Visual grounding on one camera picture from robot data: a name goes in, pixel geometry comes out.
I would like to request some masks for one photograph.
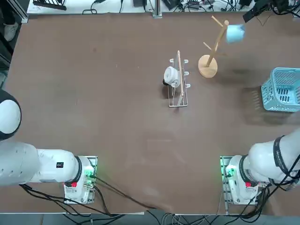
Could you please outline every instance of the wire rack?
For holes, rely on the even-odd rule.
[[[186,76],[189,75],[189,72],[184,70],[184,65],[188,63],[188,60],[183,60],[182,63],[180,51],[177,51],[176,58],[170,59],[170,63],[174,69],[179,71],[180,86],[176,88],[168,85],[169,107],[185,107],[188,105],[187,89],[191,86],[189,83],[186,83]]]
[[[35,6],[55,8],[66,11],[67,7],[65,6],[65,2],[66,0],[33,0],[33,4]]]

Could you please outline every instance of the blue basket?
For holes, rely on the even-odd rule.
[[[300,68],[278,67],[262,86],[266,110],[296,112],[300,110]]]

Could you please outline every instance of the table surface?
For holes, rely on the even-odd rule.
[[[262,21],[268,14],[262,15]],[[215,14],[230,24],[241,13]],[[7,91],[22,108],[14,139],[37,148],[98,156],[98,176],[135,199],[173,213],[215,214],[220,156],[288,134],[298,113],[262,108],[260,85],[275,67],[299,66],[300,27],[290,15],[246,24],[243,42],[219,46],[218,72],[203,78],[219,26],[211,14],[39,16],[21,28]],[[180,50],[188,59],[188,107],[167,106],[163,73]],[[63,195],[61,184],[34,184]],[[145,210],[101,187],[111,212]],[[300,188],[277,191],[265,214],[299,216]],[[20,187],[1,187],[0,212],[62,212]],[[101,209],[97,197],[92,206]],[[231,213],[243,207],[230,206]],[[90,212],[79,208],[81,212]],[[221,200],[220,213],[224,213]]]

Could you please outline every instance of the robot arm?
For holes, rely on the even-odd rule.
[[[90,160],[65,150],[36,149],[30,144],[6,140],[16,133],[20,124],[20,105],[0,90],[0,186],[59,182],[64,183],[65,198],[93,202],[94,182],[87,174],[95,175],[96,169]]]
[[[248,204],[258,193],[258,184],[298,183],[300,162],[289,171],[300,155],[300,128],[273,141],[254,144],[246,156],[234,156],[226,168],[234,204]]]

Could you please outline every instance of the electronic equipment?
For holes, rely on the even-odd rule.
[[[187,5],[189,8],[196,9],[196,10],[199,10],[200,8],[200,2],[198,0],[189,0],[187,2]]]

